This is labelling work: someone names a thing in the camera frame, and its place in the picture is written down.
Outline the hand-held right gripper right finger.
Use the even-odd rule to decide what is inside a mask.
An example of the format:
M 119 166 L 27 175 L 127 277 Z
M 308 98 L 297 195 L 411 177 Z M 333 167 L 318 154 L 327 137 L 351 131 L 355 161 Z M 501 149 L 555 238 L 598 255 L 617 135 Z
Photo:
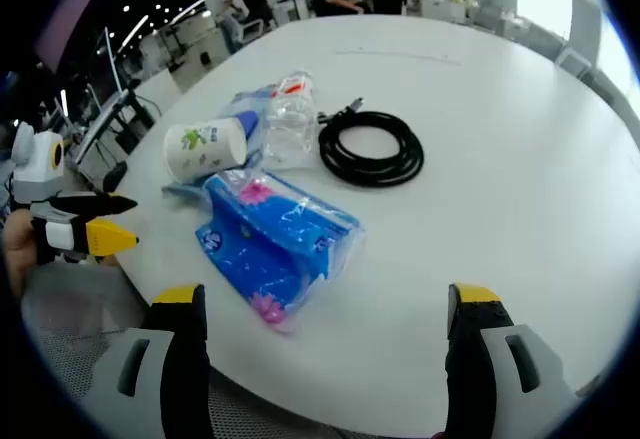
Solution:
M 491 290 L 453 283 L 446 438 L 544 438 L 578 403 L 555 351 Z

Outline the person's left hand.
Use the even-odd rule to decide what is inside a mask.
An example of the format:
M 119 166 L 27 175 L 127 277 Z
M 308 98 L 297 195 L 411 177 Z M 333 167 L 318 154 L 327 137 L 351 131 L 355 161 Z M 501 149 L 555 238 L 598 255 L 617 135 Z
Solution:
M 17 300 L 24 294 L 30 269 L 37 264 L 37 246 L 32 220 L 33 217 L 27 209 L 13 211 L 5 222 L 2 235 L 9 284 Z

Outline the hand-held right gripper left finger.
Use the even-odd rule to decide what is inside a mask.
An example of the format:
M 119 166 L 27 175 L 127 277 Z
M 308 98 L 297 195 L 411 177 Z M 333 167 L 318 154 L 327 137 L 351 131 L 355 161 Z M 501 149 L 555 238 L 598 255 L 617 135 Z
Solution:
M 157 296 L 139 328 L 112 340 L 82 408 L 108 438 L 211 438 L 205 290 Z

